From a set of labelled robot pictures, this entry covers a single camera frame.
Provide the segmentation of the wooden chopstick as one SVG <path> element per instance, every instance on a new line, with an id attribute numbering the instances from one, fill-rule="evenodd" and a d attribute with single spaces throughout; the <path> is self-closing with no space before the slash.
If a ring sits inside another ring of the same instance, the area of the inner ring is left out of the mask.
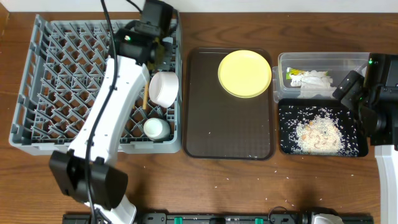
<path id="1" fill-rule="evenodd" d="M 147 82 L 144 86 L 144 97 L 143 97 L 143 104 L 142 104 L 143 110 L 147 109 L 148 96 L 149 96 L 149 82 Z"/>

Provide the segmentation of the white tissue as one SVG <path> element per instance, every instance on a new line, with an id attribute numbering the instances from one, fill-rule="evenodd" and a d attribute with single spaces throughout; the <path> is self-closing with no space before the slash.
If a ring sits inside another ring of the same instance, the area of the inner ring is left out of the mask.
<path id="1" fill-rule="evenodd" d="M 300 75 L 292 75 L 290 85 L 292 87 L 299 87 L 299 98 L 313 98 L 321 95 L 331 98 L 333 92 L 336 90 L 332 86 L 333 79 L 328 75 L 328 72 L 318 72 L 316 70 L 304 71 Z"/>

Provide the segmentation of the white green cup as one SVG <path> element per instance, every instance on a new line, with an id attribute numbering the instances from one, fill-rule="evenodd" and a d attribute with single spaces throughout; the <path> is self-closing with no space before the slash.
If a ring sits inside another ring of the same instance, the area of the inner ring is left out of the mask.
<path id="1" fill-rule="evenodd" d="M 166 141 L 170 136 L 168 122 L 159 118 L 149 118 L 144 123 L 144 134 L 152 141 Z"/>

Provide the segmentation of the yellow plate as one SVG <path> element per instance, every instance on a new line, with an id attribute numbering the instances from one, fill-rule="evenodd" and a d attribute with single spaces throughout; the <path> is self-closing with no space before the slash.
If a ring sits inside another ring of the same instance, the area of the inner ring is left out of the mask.
<path id="1" fill-rule="evenodd" d="M 218 80 L 230 95 L 254 98 L 268 89 L 272 70 L 261 54 L 252 50 L 236 50 L 221 60 Z"/>

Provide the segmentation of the blue bowl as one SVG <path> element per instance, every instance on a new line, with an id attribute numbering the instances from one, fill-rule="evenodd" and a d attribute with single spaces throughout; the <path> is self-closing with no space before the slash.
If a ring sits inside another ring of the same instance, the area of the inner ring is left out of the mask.
<path id="1" fill-rule="evenodd" d="M 162 39 L 163 43 L 170 43 L 173 45 L 174 39 L 172 37 L 165 37 Z"/>

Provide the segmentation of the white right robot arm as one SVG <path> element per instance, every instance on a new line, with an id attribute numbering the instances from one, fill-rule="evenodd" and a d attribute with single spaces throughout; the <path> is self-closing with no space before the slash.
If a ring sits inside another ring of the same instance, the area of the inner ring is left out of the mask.
<path id="1" fill-rule="evenodd" d="M 397 55 L 370 53 L 366 74 L 352 70 L 333 97 L 356 114 L 374 146 L 381 185 L 381 222 L 397 224 Z"/>

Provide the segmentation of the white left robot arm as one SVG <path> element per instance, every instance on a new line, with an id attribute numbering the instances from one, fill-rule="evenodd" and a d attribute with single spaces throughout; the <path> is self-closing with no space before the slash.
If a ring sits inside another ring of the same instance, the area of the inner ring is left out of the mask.
<path id="1" fill-rule="evenodd" d="M 91 209 L 91 222 L 132 223 L 136 207 L 128 200 L 128 176 L 116 168 L 123 129 L 140 92 L 168 108 L 180 81 L 161 72 L 163 40 L 176 32 L 178 12 L 163 1 L 146 1 L 139 20 L 110 33 L 104 80 L 83 127 L 66 152 L 54 151 L 50 170 L 62 192 Z"/>

